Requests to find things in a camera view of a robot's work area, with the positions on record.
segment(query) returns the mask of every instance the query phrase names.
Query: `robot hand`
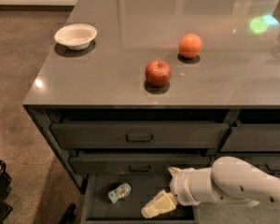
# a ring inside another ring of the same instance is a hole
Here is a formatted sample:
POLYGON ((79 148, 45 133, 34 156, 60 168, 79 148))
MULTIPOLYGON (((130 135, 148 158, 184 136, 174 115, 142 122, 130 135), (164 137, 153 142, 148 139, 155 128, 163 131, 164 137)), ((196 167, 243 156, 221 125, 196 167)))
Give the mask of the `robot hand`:
POLYGON ((267 175, 245 161, 222 157, 211 168, 181 170, 169 167, 168 170, 173 177, 171 192, 161 191, 142 209, 146 218, 170 212, 177 203, 241 203, 252 207, 264 202, 280 210, 280 178, 267 175))

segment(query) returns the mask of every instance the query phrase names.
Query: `brown floor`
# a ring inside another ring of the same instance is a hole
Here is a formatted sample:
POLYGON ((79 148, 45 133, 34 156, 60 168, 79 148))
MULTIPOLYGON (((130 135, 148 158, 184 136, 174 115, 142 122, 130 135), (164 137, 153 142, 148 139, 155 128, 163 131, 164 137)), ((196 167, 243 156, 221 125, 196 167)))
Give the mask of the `brown floor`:
MULTIPOLYGON (((70 203, 80 217, 84 197, 49 149, 21 103, 68 12, 0 11, 0 160, 12 176, 6 224, 58 223, 70 203)), ((280 224, 280 213, 261 204, 198 206, 201 224, 280 224)))

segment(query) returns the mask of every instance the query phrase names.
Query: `countertop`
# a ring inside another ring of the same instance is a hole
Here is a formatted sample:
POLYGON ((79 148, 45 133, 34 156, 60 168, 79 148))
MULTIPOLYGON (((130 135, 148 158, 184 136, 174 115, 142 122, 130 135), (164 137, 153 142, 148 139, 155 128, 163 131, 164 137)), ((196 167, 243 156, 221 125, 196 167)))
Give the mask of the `countertop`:
POLYGON ((98 35, 82 51, 52 43, 24 105, 280 107, 280 0, 78 0, 71 23, 98 35), (203 41, 193 60, 178 55, 187 33, 203 41), (162 89, 145 82, 155 59, 172 68, 162 89))

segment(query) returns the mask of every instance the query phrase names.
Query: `desk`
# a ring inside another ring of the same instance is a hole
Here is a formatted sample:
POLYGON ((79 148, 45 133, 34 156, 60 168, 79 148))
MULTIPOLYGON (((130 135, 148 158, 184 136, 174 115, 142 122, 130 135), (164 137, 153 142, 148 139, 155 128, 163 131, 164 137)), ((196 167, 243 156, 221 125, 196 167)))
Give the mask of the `desk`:
MULTIPOLYGON (((142 223, 168 165, 232 155, 280 176, 280 0, 78 0, 70 23, 98 35, 82 51, 52 45, 23 105, 86 191, 85 223, 142 223), (203 41, 191 61, 178 56, 187 33, 203 41), (154 59, 172 68, 163 89, 145 82, 154 59), (124 180, 135 193, 125 214, 100 196, 124 180), (155 186, 145 199, 140 180, 155 186)), ((194 211, 160 219, 197 223, 194 211)))

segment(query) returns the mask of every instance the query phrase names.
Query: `bowl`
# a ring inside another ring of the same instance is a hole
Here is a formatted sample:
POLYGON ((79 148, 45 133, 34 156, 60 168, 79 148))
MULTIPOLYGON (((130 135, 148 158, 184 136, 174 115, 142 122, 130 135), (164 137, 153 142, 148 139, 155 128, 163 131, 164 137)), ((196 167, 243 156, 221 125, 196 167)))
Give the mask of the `bowl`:
POLYGON ((57 31, 54 38, 61 45, 73 50, 85 49, 96 37, 97 31, 88 24, 72 24, 57 31))

